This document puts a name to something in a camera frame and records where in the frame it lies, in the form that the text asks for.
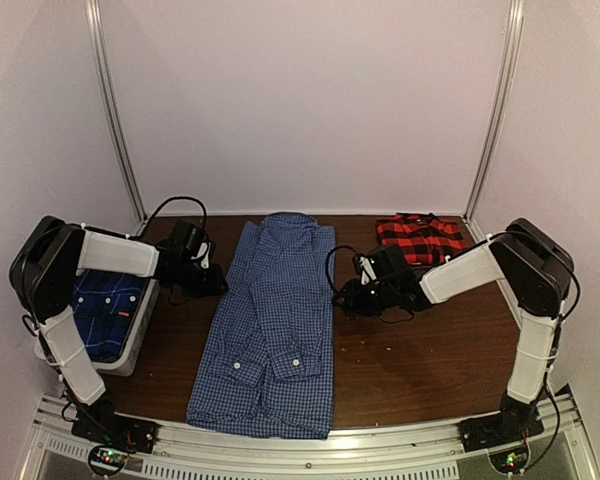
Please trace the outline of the right aluminium frame post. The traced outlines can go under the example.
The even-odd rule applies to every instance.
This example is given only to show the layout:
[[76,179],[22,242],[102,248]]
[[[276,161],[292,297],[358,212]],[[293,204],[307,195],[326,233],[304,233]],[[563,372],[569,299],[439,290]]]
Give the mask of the right aluminium frame post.
[[515,77],[524,31],[524,5],[523,0],[511,0],[509,2],[509,13],[491,113],[478,169],[463,215],[467,224],[471,224],[475,220],[506,116],[507,103]]

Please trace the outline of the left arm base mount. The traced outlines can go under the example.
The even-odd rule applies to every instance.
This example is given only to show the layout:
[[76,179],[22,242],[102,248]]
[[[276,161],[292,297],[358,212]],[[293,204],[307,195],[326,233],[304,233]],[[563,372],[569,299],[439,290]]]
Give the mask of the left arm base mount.
[[109,390],[92,405],[81,403],[70,390],[67,396],[76,408],[71,427],[73,436],[128,453],[153,452],[158,424],[118,414]]

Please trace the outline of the blue small-check long sleeve shirt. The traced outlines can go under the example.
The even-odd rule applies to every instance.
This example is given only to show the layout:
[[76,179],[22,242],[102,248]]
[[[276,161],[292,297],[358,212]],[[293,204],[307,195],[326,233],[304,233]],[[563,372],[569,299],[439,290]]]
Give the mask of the blue small-check long sleeve shirt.
[[334,408],[335,231],[290,212],[245,224],[186,411],[188,424],[324,440]]

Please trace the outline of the white plastic laundry basket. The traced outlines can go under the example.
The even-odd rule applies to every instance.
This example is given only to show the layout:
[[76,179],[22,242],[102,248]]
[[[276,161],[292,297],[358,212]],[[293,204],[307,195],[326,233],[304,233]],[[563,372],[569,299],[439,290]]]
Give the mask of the white plastic laundry basket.
[[149,285],[147,286],[146,292],[140,302],[140,306],[134,315],[132,328],[120,358],[113,363],[101,363],[91,360],[98,372],[124,377],[133,373],[148,322],[159,294],[159,285],[157,282],[153,279],[148,280]]

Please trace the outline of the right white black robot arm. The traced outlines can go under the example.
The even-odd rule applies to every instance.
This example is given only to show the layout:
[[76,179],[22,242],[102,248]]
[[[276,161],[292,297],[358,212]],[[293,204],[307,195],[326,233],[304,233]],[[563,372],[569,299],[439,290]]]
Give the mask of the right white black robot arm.
[[409,314],[428,310],[465,292],[503,282],[519,309],[520,334],[505,397],[513,404],[493,419],[499,440],[515,440],[531,424],[525,405],[536,401],[559,350],[561,328],[570,315],[565,303],[579,289],[571,256],[525,218],[486,237],[465,252],[416,272],[396,245],[381,245],[353,258],[356,278],[334,289],[335,306],[364,316],[390,308]]

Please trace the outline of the dark blue plaid shirt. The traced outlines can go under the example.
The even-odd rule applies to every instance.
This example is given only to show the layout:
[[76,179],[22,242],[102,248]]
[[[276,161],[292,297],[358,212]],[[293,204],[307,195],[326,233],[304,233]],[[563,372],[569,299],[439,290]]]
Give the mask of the dark blue plaid shirt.
[[71,306],[92,361],[117,361],[149,280],[129,274],[85,270],[76,278]]

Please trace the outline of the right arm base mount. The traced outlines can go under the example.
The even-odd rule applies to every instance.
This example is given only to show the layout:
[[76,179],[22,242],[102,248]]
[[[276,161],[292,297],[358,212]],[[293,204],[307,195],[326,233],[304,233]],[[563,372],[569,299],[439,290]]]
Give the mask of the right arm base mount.
[[544,432],[538,419],[538,398],[525,403],[504,393],[499,410],[481,417],[471,417],[459,423],[458,432],[466,453],[521,442]]

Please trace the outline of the left aluminium frame post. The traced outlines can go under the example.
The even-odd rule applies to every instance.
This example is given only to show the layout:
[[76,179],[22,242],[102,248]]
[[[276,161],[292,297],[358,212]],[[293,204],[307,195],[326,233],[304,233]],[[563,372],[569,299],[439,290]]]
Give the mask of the left aluminium frame post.
[[131,203],[135,219],[142,223],[146,219],[146,209],[141,199],[136,175],[129,157],[121,117],[116,101],[114,83],[109,65],[105,32],[102,23],[100,2],[86,0],[84,2],[88,32],[91,39],[96,75],[101,91],[101,98],[122,180]]

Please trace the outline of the red black plaid shirt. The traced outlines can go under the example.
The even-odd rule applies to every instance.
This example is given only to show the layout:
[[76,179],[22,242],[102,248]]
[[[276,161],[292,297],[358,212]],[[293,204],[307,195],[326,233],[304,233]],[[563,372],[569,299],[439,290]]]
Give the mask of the red black plaid shirt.
[[396,245],[408,264],[436,266],[469,248],[456,223],[434,214],[396,213],[375,223],[381,245]]

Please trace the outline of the aluminium frame post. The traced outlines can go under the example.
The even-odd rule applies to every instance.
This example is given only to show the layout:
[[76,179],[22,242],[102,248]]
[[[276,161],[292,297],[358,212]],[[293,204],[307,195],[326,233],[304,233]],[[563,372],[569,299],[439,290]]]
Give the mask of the aluminium frame post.
[[509,2],[509,13],[491,113],[478,169],[463,215],[467,224],[471,224],[475,220],[506,116],[507,103],[515,77],[524,31],[524,5],[523,0],[511,0]]
[[131,203],[135,219],[142,223],[146,219],[146,209],[141,199],[136,175],[129,157],[121,117],[116,101],[114,83],[109,65],[105,32],[102,23],[100,2],[86,0],[84,2],[88,32],[91,39],[96,75],[101,91],[101,98],[122,180]]

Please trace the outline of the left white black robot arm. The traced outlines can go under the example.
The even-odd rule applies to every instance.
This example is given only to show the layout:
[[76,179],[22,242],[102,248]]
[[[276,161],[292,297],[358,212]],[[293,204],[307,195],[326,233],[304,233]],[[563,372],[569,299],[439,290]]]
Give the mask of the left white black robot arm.
[[45,216],[16,255],[9,281],[42,336],[74,399],[86,406],[107,392],[81,339],[71,305],[75,277],[97,270],[179,286],[195,298],[228,291],[222,268],[211,261],[215,244],[204,230],[178,222],[169,238],[151,245],[137,237]]

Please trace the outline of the front aluminium frame rail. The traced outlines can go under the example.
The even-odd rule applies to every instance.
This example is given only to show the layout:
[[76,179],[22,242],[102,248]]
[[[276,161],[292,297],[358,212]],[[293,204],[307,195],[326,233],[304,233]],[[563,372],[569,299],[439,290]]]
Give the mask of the front aluminium frame rail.
[[131,456],[116,479],[504,479],[496,467],[530,452],[526,479],[598,479],[600,471],[573,397],[542,401],[544,432],[526,444],[469,452],[460,422],[334,430],[324,441],[254,439],[164,421],[151,453]]

